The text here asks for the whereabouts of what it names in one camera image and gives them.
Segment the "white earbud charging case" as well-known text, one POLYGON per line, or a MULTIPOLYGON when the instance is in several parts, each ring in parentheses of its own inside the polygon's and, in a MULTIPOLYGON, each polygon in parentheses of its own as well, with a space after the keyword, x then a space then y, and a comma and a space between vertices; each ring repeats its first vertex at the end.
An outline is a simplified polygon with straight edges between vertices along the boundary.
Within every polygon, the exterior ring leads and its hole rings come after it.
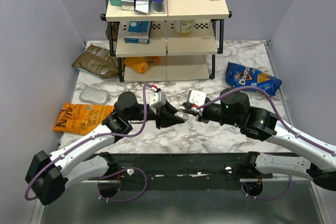
POLYGON ((176 117, 178 117, 178 118, 180 118, 181 120, 184 120, 184 121, 189 120, 189 116, 186 113, 182 112, 182 111, 177 111, 174 114, 174 116, 176 116, 176 117))

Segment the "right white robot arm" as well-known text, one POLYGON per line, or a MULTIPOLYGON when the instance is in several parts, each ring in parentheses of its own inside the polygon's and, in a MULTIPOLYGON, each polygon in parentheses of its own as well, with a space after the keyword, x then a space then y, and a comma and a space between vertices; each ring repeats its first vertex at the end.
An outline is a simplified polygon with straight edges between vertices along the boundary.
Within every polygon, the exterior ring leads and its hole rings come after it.
POLYGON ((179 112, 191 114, 199 122, 232 125, 240 133, 255 140, 266 141, 291 151, 293 156, 252 153, 241 165, 249 178, 257 174, 284 174, 301 177, 317 186, 335 190, 335 145, 323 142, 298 130, 280 115, 277 109, 268 111, 251 106, 245 87, 227 88, 210 100, 202 91, 191 90, 179 112))

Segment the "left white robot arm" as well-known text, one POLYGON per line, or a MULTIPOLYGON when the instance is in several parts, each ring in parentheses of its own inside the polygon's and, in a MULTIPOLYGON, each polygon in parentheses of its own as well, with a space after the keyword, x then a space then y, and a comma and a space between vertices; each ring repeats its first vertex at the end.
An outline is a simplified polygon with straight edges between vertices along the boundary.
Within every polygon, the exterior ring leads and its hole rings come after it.
POLYGON ((57 200, 69 186, 83 180, 116 175, 115 164, 95 152, 131 134, 132 121, 155 121, 156 128, 183 124, 188 115, 173 107, 160 90, 153 88, 149 104, 139 104, 130 91, 119 95, 114 110, 93 131, 61 150, 36 153, 25 176, 26 200, 38 199, 42 205, 57 200))

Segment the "orange snack bag on shelf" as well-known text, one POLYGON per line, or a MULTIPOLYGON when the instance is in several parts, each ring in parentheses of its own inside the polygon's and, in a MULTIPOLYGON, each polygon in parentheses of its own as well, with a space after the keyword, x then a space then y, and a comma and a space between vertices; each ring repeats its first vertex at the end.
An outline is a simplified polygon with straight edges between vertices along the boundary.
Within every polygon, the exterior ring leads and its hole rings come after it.
POLYGON ((146 73, 148 69, 159 64, 161 62, 158 56, 148 56, 148 57, 126 57, 124 64, 138 73, 146 73))

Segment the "blue Doritos chip bag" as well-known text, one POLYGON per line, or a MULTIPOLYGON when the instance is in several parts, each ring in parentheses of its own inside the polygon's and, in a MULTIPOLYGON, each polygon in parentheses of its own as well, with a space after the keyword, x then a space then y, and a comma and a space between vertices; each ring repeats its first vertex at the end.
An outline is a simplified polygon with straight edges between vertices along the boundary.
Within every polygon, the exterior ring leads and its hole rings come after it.
POLYGON ((225 81, 235 88, 243 86, 258 87, 271 96, 276 95, 282 84, 280 79, 261 70, 233 62, 229 62, 227 65, 225 81))

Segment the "beige three-tier shelf rack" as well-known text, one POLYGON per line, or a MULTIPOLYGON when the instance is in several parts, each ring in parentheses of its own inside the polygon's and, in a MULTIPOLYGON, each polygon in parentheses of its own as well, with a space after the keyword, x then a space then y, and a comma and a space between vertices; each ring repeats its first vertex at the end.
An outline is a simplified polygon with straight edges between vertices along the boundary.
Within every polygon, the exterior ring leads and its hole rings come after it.
POLYGON ((121 82, 214 79, 216 55, 223 53, 224 20, 232 13, 225 0, 164 0, 164 13, 137 14, 106 2, 101 20, 115 23, 117 40, 110 38, 110 54, 116 57, 121 82), (127 44, 123 36, 127 22, 152 22, 149 44, 127 44), (179 35, 175 20, 195 20, 193 31, 179 35), (126 57, 158 56, 161 62, 141 74, 125 66, 126 57))

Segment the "white yellow cup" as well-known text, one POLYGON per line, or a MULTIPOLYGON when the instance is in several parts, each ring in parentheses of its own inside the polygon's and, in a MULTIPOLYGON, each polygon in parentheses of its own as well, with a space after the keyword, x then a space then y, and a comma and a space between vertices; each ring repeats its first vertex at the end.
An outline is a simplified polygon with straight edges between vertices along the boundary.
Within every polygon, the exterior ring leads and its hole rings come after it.
POLYGON ((195 20, 175 20, 174 31, 179 35, 186 35, 193 31, 195 20))

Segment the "silver glitter pouch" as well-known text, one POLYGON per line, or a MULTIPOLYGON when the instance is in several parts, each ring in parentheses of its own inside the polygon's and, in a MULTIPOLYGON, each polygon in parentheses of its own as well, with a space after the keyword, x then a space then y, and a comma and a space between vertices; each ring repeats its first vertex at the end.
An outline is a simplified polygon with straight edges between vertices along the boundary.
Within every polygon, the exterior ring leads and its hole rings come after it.
POLYGON ((107 90, 85 87, 79 94, 82 102, 88 102, 96 105, 104 105, 110 101, 110 93, 107 90))

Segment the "blue white box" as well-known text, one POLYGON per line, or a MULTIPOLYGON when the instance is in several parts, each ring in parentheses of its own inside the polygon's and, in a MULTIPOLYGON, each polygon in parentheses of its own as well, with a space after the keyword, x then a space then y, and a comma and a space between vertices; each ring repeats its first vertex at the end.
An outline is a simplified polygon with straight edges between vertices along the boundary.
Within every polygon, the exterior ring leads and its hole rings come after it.
POLYGON ((149 44, 152 22, 130 21, 127 22, 124 33, 124 42, 133 44, 149 44))

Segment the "brown snack bag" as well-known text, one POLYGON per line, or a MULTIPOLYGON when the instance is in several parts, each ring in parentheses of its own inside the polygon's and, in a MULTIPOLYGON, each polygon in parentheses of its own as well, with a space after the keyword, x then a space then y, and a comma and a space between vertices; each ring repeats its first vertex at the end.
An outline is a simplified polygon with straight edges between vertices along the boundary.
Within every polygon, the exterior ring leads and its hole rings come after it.
POLYGON ((103 79, 119 73, 116 57, 110 55, 109 49, 95 45, 90 45, 71 66, 103 79))

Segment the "orange Kettle chip bag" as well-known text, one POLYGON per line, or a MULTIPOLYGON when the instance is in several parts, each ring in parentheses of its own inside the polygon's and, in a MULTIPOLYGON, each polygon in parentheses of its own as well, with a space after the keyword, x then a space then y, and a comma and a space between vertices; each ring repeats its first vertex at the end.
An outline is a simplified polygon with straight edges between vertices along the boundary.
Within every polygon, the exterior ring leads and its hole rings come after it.
POLYGON ((110 105, 72 104, 67 102, 56 119, 54 132, 87 135, 114 110, 110 105))

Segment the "dark brown bag behind shelf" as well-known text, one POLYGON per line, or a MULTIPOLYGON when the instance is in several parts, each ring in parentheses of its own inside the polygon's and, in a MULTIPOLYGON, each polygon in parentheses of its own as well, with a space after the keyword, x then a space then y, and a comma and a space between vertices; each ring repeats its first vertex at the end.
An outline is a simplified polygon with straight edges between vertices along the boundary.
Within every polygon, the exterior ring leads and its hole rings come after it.
POLYGON ((112 38, 113 41, 117 40, 117 33, 116 33, 116 24, 115 23, 111 23, 111 25, 107 25, 106 27, 106 38, 107 40, 109 40, 110 38, 112 38))

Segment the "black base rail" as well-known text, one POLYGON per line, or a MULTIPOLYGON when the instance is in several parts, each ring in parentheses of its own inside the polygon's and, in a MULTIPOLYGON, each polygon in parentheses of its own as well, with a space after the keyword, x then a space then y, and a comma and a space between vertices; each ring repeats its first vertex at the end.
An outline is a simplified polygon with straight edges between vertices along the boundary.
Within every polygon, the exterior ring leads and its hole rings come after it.
POLYGON ((98 154, 108 164, 98 184, 104 192, 146 190, 239 190, 242 179, 258 180, 262 174, 253 161, 256 153, 238 154, 98 154))

